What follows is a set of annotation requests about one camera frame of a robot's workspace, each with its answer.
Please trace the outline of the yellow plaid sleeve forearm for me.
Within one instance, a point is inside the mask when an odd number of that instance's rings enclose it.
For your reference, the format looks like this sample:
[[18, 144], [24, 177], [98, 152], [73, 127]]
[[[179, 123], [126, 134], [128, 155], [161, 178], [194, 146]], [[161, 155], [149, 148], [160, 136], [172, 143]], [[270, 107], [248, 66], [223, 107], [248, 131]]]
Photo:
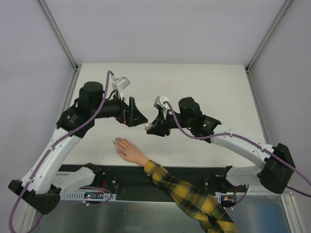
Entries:
[[153, 183], [168, 193], [190, 218], [198, 220], [206, 233], [236, 233], [237, 226], [218, 201], [205, 190], [176, 179], [163, 166], [150, 160], [144, 172]]

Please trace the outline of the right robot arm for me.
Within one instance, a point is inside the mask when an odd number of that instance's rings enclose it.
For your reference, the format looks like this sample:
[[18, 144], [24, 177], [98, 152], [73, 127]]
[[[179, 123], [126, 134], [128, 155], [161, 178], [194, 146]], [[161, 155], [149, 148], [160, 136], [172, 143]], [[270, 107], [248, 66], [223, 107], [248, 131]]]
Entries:
[[158, 115], [146, 124], [147, 134], [165, 137], [171, 129], [187, 129], [188, 137], [224, 147], [253, 163], [246, 167], [227, 166], [224, 173], [208, 181], [209, 189], [226, 193], [239, 185], [250, 185], [263, 186], [275, 194], [284, 192], [295, 167], [287, 146], [253, 142], [236, 134], [219, 120], [204, 115], [192, 97], [182, 98], [178, 106], [177, 113], [170, 109], [166, 97], [157, 97], [154, 107]]

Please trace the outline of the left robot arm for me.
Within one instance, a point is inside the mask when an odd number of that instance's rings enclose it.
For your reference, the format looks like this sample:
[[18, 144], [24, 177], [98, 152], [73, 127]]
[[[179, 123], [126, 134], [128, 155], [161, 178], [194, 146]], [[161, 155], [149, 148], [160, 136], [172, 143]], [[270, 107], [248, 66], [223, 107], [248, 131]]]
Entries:
[[12, 180], [8, 188], [43, 215], [49, 214], [61, 198], [76, 189], [84, 186], [101, 189], [103, 171], [92, 163], [65, 178], [57, 179], [55, 175], [73, 148], [94, 127], [95, 119], [113, 117], [127, 127], [147, 123], [133, 97], [125, 102], [122, 92], [129, 84], [126, 77], [114, 80], [111, 95], [104, 99], [101, 83], [85, 83], [74, 104], [61, 114], [49, 144], [35, 165], [21, 180]]

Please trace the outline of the mannequin hand with painted nails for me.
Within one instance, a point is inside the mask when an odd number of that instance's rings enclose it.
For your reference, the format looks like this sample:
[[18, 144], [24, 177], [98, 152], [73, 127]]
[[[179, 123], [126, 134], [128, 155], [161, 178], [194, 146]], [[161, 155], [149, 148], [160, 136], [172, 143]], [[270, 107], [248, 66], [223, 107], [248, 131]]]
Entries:
[[145, 167], [149, 159], [130, 141], [124, 138], [115, 138], [114, 145], [117, 149], [118, 155], [131, 163], [136, 163], [141, 167]]

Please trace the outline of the glitter nail polish bottle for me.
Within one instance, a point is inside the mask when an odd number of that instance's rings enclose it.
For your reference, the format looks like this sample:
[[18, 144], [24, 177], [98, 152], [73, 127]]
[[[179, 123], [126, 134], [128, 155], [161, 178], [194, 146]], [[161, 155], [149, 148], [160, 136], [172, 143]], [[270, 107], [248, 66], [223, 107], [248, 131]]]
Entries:
[[146, 130], [146, 131], [150, 130], [152, 127], [153, 127], [153, 124], [152, 124], [152, 123], [146, 123], [146, 124], [145, 124], [145, 130]]

